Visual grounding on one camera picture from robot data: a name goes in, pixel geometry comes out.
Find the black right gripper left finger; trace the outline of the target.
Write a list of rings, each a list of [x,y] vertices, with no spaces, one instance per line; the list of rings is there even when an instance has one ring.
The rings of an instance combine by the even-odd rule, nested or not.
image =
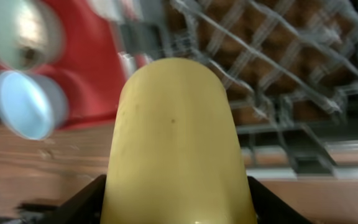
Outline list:
[[[30,223],[99,224],[105,184],[106,175],[100,175],[60,206],[22,203],[19,214]]]

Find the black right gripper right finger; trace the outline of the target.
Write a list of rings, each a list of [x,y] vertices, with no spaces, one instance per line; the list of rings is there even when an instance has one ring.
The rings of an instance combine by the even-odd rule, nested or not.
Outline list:
[[[258,224],[312,224],[257,179],[247,179]]]

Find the yellow plastic cup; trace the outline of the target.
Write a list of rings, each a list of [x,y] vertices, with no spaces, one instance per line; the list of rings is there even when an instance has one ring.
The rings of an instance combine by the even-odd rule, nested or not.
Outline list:
[[[219,78],[185,58],[124,85],[102,223],[255,223],[236,128]]]

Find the green bowl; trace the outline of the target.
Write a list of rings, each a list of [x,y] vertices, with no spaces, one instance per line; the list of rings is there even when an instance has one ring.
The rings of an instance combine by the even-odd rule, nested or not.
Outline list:
[[[63,24],[45,1],[0,0],[0,65],[32,70],[57,61],[64,48]]]

